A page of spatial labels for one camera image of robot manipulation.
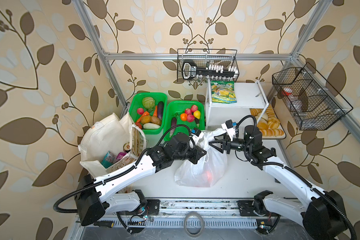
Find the white plastic grocery bag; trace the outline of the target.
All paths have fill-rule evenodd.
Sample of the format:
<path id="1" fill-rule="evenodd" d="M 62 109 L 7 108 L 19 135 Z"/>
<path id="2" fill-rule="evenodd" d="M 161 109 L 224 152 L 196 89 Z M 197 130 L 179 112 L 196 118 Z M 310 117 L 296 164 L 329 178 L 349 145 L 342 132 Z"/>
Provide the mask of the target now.
<path id="1" fill-rule="evenodd" d="M 203 131 L 202 140 L 197 143 L 207 152 L 196 165 L 190 161 L 185 161 L 176 170 L 174 180 L 179 186 L 210 188 L 216 184 L 225 174 L 228 168 L 228 157 L 226 153 L 221 153 L 209 145 L 215 137 L 226 133 L 225 130 L 219 128 L 214 131 Z"/>

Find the green white drink can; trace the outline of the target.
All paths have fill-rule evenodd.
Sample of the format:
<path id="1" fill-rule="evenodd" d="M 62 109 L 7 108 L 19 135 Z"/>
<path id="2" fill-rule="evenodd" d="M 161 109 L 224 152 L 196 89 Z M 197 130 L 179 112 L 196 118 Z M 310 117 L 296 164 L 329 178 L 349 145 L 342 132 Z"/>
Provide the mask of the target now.
<path id="1" fill-rule="evenodd" d="M 129 153 L 131 151 L 130 143 L 125 143 L 123 146 L 123 150 L 125 153 Z"/>

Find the purple snack bag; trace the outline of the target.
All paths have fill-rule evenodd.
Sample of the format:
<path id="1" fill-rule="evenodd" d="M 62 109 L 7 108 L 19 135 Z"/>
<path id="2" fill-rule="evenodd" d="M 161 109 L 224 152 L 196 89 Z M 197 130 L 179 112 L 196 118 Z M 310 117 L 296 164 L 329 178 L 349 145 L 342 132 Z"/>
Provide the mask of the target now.
<path id="1" fill-rule="evenodd" d="M 120 152 L 116 159 L 115 159 L 115 163 L 119 162 L 121 159 L 123 159 L 123 157 L 126 155 L 127 153 L 126 152 Z"/>

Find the cream canvas tote bag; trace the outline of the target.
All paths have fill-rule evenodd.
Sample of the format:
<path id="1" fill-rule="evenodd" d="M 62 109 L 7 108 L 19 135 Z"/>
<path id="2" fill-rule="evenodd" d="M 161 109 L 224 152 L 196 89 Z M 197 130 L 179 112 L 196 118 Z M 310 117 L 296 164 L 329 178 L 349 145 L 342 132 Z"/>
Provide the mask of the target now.
<path id="1" fill-rule="evenodd" d="M 110 167 L 102 165 L 108 152 L 117 156 L 127 146 L 130 147 L 130 152 L 121 160 Z M 78 146 L 81 153 L 80 164 L 92 177 L 100 177 L 137 160 L 146 147 L 145 134 L 129 114 L 121 119 L 116 114 L 111 114 L 96 122 L 83 136 Z"/>

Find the teal red snack bag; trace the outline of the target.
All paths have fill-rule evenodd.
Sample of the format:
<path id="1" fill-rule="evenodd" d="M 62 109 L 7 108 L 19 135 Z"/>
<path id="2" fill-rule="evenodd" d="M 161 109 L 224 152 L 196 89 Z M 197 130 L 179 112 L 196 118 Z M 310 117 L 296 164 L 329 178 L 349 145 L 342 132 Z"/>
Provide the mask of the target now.
<path id="1" fill-rule="evenodd" d="M 104 156 L 101 164 L 104 168 L 109 168 L 114 164 L 114 161 L 116 159 L 116 156 L 114 154 L 112 154 L 110 151 L 108 151 L 106 153 L 106 155 Z"/>

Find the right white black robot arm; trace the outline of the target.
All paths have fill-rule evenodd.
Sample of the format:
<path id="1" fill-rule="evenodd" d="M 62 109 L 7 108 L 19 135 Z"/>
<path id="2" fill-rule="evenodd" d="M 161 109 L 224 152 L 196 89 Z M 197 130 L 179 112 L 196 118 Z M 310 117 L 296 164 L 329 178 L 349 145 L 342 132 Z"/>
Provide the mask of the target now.
<path id="1" fill-rule="evenodd" d="M 304 227 L 315 240 L 332 240 L 346 230 L 356 240 L 357 232 L 337 192 L 325 191 L 286 165 L 274 148 L 263 145 L 263 134 L 256 124 L 246 126 L 244 137 L 239 137 L 241 123 L 249 118 L 256 121 L 254 116 L 245 116 L 238 123 L 226 121 L 221 127 L 222 134 L 209 141 L 209 146 L 222 154 L 243 152 L 252 166 L 271 175 L 298 199 L 294 202 L 263 191 L 254 197 L 254 212 L 259 216 L 269 212 L 288 218 Z"/>

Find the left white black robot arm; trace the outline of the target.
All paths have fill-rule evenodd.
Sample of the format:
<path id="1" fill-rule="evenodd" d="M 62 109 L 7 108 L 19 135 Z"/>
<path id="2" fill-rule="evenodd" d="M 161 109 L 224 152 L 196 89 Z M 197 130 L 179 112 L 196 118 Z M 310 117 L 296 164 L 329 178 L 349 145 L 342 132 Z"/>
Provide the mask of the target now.
<path id="1" fill-rule="evenodd" d="M 197 128 L 187 134 L 177 133 L 167 142 L 158 143 L 143 150 L 133 163 L 104 176 L 92 178 L 85 176 L 79 188 L 59 200 L 53 209 L 63 214 L 78 214 L 82 226 L 100 220 L 109 212 L 144 212 L 147 201 L 140 190 L 129 194 L 118 192 L 128 185 L 169 168 L 175 161 L 188 160 L 197 164 L 207 152 L 197 146 L 203 132 Z"/>

